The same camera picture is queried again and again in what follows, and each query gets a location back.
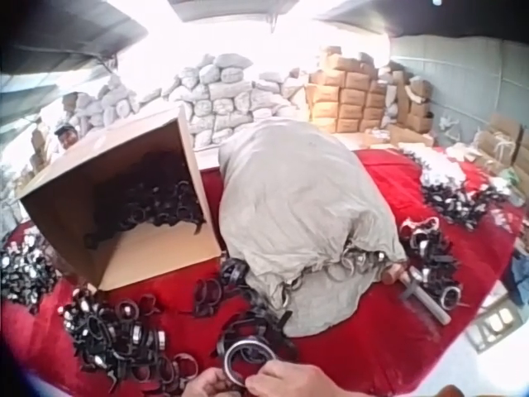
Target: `table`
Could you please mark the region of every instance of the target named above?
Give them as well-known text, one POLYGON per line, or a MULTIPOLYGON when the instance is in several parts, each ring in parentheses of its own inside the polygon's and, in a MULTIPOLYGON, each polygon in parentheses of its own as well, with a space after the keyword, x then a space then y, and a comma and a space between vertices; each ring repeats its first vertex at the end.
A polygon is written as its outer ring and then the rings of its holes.
MULTIPOLYGON (((364 150, 357 156, 387 199, 398 223, 412 217, 420 220, 436 213, 422 202, 420 170, 406 157, 393 151, 364 150)), ((469 184, 484 181, 472 165, 463 164, 469 184)), ((217 169, 202 172, 212 218, 218 219, 222 180, 217 169)), ((375 395, 412 392, 441 358, 443 352, 473 320, 481 302, 507 266, 515 236, 522 223, 522 211, 508 208, 512 214, 511 234, 493 224, 487 216, 474 232, 441 220, 445 235, 454 243, 453 253, 461 266, 456 276, 464 285, 464 303, 451 313, 452 322, 442 327, 415 300, 403 304, 400 283, 377 284, 360 301, 355 314, 313 336, 296 339, 300 361, 320 366, 340 386, 375 395)), ((222 324, 245 307, 239 299, 228 301, 217 316, 195 319, 182 313, 192 307, 196 280, 215 271, 217 261, 207 261, 167 275, 145 280, 111 292, 110 299, 137 299, 151 292, 164 308, 159 325, 168 333, 169 352, 189 352, 202 368, 218 366, 210 358, 222 324)), ((76 397, 104 395, 110 381, 104 374, 79 371, 73 357, 69 335, 56 314, 59 305, 69 300, 73 286, 59 282, 46 296, 41 310, 32 317, 25 308, 2 304, 2 335, 13 354, 29 371, 76 397)), ((117 395, 140 396, 142 385, 127 381, 117 395)))

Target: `finger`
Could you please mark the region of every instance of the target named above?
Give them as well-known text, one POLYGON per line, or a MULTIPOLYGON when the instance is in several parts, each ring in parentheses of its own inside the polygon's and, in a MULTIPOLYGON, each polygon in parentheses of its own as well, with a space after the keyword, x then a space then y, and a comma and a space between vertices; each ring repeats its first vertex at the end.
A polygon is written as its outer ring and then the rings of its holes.
POLYGON ((257 374, 246 378, 245 386, 248 391, 257 397, 283 397, 284 383, 273 376, 257 374))
POLYGON ((260 374, 274 376, 279 379, 284 379, 295 370, 295 365, 290 362, 280 360, 267 361, 259 370, 260 374))

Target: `cardboard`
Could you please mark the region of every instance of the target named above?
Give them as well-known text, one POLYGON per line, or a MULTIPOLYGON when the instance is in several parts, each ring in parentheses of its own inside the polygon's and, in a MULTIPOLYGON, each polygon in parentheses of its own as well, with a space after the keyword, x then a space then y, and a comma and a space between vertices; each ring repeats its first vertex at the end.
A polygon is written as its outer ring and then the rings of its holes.
POLYGON ((371 78, 367 74, 349 72, 346 76, 346 88, 369 91, 371 78))
POLYGON ((499 113, 493 113, 493 115, 490 117, 490 122, 487 129, 491 132, 503 132, 505 135, 510 136, 515 142, 521 137, 522 145, 529 149, 529 136, 521 136, 522 124, 516 120, 505 117, 499 113))
POLYGON ((430 132, 431 127, 433 126, 433 117, 419 117, 410 113, 407 115, 406 126, 410 127, 415 132, 424 134, 430 132))
POLYGON ((307 99, 309 104, 318 102, 338 102, 340 87, 331 85, 307 85, 307 99))
POLYGON ((311 73, 309 81, 312 84, 343 88, 346 86, 346 72, 341 70, 318 70, 311 73))
POLYGON ((520 167, 514 165, 514 172, 518 177, 517 189, 520 190, 526 198, 529 198, 529 174, 520 167))
POLYGON ((382 120, 382 117, 384 116, 384 110, 383 109, 377 109, 377 108, 365 108, 364 109, 364 120, 382 120))
POLYGON ((136 115, 88 134, 41 171, 20 200, 31 220, 72 270, 102 290, 115 289, 220 256, 183 109, 136 115), (83 237, 94 230, 93 188, 135 164, 145 153, 173 151, 188 164, 206 223, 174 227, 143 223, 93 251, 83 237))
POLYGON ((362 72, 360 61, 354 58, 346 58, 342 55, 332 54, 325 57, 322 61, 322 69, 343 70, 344 72, 362 72))
POLYGON ((335 118, 313 118, 311 123, 318 127, 322 132, 334 134, 336 132, 335 118))
POLYGON ((410 108, 410 113, 414 116, 419 117, 425 117, 430 112, 430 103, 424 102, 424 103, 415 103, 412 102, 412 106, 410 108))
POLYGON ((386 83, 385 81, 372 80, 371 83, 369 84, 370 93, 379 93, 381 95, 385 95, 387 90, 388 90, 388 83, 386 83))
POLYGON ((380 127, 380 120, 362 120, 360 122, 360 126, 358 127, 360 132, 365 132, 366 130, 370 130, 373 128, 379 128, 380 127))
POLYGON ((360 120, 362 118, 362 106, 359 105, 348 105, 343 103, 340 105, 340 112, 338 113, 339 118, 354 118, 360 120))
POLYGON ((371 63, 361 62, 360 69, 363 74, 367 74, 371 79, 377 79, 379 77, 379 71, 371 63))
POLYGON ((475 137, 477 147, 500 163, 510 166, 514 160, 514 142, 501 132, 479 131, 475 137))
POLYGON ((513 164, 523 170, 526 174, 529 174, 529 149, 520 146, 513 164))
POLYGON ((386 106, 386 97, 380 93, 368 93, 365 99, 367 108, 384 109, 386 106))
POLYGON ((398 146, 398 143, 422 143, 428 147, 433 146, 434 139, 428 134, 419 134, 397 124, 389 124, 386 128, 389 131, 390 143, 394 146, 398 146))
POLYGON ((339 119, 336 124, 336 132, 358 132, 360 120, 339 119))
POLYGON ((340 92, 340 103, 364 106, 365 92, 358 89, 343 88, 340 92))
POLYGON ((338 118, 338 102, 318 102, 312 107, 312 118, 338 118))
POLYGON ((412 89, 413 93, 426 99, 430 99, 431 93, 433 92, 433 86, 431 83, 424 79, 410 80, 410 88, 412 89))

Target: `bearing ring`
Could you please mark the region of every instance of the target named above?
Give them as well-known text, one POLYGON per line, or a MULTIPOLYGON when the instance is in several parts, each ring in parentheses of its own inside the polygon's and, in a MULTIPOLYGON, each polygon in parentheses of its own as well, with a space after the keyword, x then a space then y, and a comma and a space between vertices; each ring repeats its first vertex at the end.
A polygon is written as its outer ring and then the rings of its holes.
POLYGON ((274 353, 274 351, 266 343, 261 342, 255 337, 248 337, 248 338, 241 339, 235 342, 226 351, 226 355, 224 356, 224 359, 222 360, 222 369, 224 370, 226 377, 234 385, 238 385, 240 387, 245 387, 245 382, 241 378, 241 376, 233 370, 233 368, 231 367, 231 364, 233 362, 233 358, 235 357, 235 354, 247 348, 258 350, 266 358, 266 361, 278 359, 278 356, 274 353))

